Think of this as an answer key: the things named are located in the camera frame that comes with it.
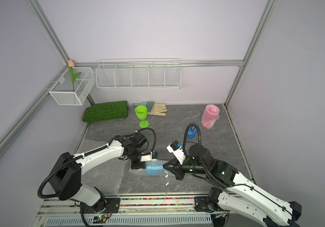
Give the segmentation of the blue tape dispenser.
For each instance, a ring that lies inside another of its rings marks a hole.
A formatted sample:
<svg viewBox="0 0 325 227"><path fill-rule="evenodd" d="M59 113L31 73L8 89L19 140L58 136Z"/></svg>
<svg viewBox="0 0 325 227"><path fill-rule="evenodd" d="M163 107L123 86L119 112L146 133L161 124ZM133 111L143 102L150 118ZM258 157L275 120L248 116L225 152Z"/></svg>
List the blue tape dispenser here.
<svg viewBox="0 0 325 227"><path fill-rule="evenodd" d="M191 123L189 125L189 129L188 129L187 136L186 136L188 139L193 139L194 138L194 136L197 133L197 128L196 128L197 126L198 126L197 123Z"/></svg>

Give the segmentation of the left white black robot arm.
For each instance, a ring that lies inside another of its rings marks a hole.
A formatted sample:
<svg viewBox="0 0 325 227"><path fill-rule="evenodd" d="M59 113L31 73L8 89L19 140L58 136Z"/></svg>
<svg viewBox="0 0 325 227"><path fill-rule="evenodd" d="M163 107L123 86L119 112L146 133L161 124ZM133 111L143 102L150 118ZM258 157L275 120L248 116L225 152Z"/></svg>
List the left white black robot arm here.
<svg viewBox="0 0 325 227"><path fill-rule="evenodd" d="M146 143L147 138L142 133L135 132L130 136L116 135L107 144L84 153L63 153L41 183L37 196L41 199L78 201L80 205L88 206L92 212L103 212L108 206L106 197L97 187L83 184L82 176L93 168L120 157L128 158L133 169L145 168L140 148Z"/></svg>

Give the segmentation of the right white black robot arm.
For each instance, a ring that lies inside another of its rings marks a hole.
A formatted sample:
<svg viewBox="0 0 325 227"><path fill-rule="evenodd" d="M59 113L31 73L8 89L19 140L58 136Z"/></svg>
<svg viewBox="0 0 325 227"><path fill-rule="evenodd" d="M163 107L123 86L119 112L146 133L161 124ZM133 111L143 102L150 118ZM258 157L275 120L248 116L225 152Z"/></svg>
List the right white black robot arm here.
<svg viewBox="0 0 325 227"><path fill-rule="evenodd" d="M203 204L196 205L197 211L232 211L264 227L298 226L297 220L302 212L299 203L271 195L232 165L213 158L203 146L194 144L185 153L182 143L174 141L167 150L175 158L163 167L177 180L183 180L185 174L192 174L213 185Z"/></svg>

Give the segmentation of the bubble wrap sheet stack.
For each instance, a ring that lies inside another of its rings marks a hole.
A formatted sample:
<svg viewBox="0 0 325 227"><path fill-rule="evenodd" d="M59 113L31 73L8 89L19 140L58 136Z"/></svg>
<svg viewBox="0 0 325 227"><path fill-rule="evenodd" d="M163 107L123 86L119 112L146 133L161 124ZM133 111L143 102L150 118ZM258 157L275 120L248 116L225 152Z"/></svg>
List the bubble wrap sheet stack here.
<svg viewBox="0 0 325 227"><path fill-rule="evenodd" d="M116 194L124 176L124 169L128 162L113 158L82 176L82 183L90 187L97 187L104 194Z"/></svg>

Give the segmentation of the green plastic wine glass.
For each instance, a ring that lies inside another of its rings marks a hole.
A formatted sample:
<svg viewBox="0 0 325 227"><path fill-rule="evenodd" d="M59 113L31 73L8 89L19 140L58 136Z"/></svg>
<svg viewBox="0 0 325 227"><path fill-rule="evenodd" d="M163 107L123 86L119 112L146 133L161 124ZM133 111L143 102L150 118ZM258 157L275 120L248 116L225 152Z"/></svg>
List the green plastic wine glass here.
<svg viewBox="0 0 325 227"><path fill-rule="evenodd" d="M146 121L147 108L145 106L137 106L135 108L135 113L136 113L137 118L140 120L139 126L141 128L147 128L149 126L149 122Z"/></svg>

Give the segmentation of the green artificial grass mat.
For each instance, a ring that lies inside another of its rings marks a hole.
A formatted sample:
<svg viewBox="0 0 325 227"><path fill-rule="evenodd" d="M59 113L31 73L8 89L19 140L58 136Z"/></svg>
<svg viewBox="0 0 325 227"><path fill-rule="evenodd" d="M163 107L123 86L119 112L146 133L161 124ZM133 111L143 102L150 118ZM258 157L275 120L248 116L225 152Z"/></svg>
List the green artificial grass mat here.
<svg viewBox="0 0 325 227"><path fill-rule="evenodd" d="M127 101L115 101L95 104L85 109L82 120L85 123L91 124L94 122L126 118L127 116Z"/></svg>

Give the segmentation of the beige cloth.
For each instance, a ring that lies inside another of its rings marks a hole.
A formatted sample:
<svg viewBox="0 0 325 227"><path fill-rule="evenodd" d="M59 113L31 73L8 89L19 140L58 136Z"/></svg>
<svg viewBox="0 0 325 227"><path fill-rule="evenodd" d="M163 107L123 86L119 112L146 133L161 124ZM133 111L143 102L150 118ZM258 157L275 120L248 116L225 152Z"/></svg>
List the beige cloth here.
<svg viewBox="0 0 325 227"><path fill-rule="evenodd" d="M165 104L154 104L148 115L165 116L167 108Z"/></svg>

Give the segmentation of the artificial pink tulip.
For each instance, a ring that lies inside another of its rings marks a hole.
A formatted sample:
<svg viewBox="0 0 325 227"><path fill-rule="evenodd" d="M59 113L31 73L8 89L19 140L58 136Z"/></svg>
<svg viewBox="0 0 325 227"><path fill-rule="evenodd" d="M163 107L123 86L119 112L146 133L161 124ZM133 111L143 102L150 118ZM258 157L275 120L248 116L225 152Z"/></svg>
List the artificial pink tulip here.
<svg viewBox="0 0 325 227"><path fill-rule="evenodd" d="M75 67L75 64L72 60L69 60L68 61L68 70L69 70L69 73L71 75L71 82L72 82L72 88L73 88L73 92L75 92L75 86L74 86L74 83L75 83L75 80L80 76L80 72L78 73L74 73L73 71L73 68Z"/></svg>

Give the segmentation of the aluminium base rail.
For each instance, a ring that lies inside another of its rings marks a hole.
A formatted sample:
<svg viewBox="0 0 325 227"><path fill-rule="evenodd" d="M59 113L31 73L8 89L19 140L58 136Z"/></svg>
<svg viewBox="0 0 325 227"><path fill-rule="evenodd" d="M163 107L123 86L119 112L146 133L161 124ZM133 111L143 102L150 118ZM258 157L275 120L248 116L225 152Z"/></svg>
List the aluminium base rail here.
<svg viewBox="0 0 325 227"><path fill-rule="evenodd" d="M232 214L240 214L264 227L274 226L273 218L233 193L219 199L221 209L209 213L203 194L107 197L108 206L95 213L73 201L47 199L33 223L35 227L152 227L207 224L223 227Z"/></svg>

